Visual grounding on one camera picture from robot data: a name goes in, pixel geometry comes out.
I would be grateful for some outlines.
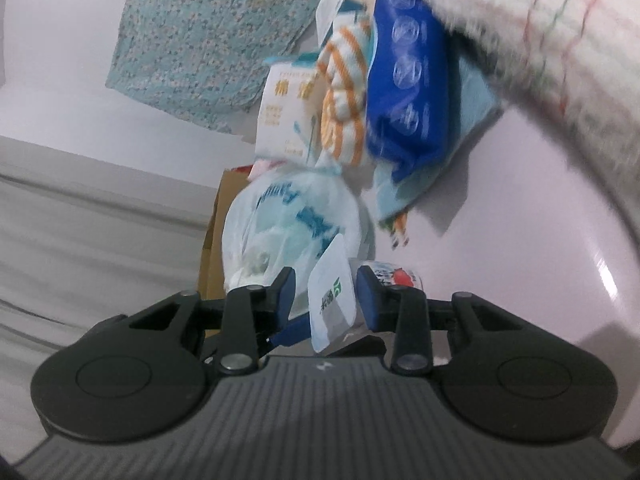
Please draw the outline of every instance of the blue plastic bag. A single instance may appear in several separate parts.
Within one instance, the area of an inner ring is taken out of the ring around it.
[[[376,0],[373,18],[367,147],[398,182],[447,155],[446,37],[422,0]]]

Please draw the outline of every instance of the white wall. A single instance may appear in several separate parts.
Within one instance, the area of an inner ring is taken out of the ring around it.
[[[125,0],[6,0],[0,136],[217,187],[254,147],[104,87]]]

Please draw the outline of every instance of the orange striped towel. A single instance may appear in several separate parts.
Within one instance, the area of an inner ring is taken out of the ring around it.
[[[322,104],[322,147],[349,166],[366,161],[364,149],[369,20],[335,31],[318,57],[318,71],[329,83]]]

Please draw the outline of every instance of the blue package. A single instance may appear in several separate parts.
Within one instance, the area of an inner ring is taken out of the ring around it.
[[[446,37],[423,0],[376,0],[367,77],[367,147],[395,182],[447,155]]]
[[[500,99],[463,48],[460,38],[449,38],[449,150],[445,160],[423,166],[401,182],[394,182],[391,162],[381,161],[373,172],[376,206],[371,215],[385,221],[404,211],[425,193],[453,160],[460,147],[482,134],[500,116]]]

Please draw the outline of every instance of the white plastic bag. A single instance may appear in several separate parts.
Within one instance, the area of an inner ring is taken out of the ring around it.
[[[358,202],[340,176],[290,164],[269,170],[242,190],[226,214],[222,233],[225,290],[271,285],[283,267],[296,271],[289,319],[308,309],[311,270],[338,233],[348,257],[361,252]]]

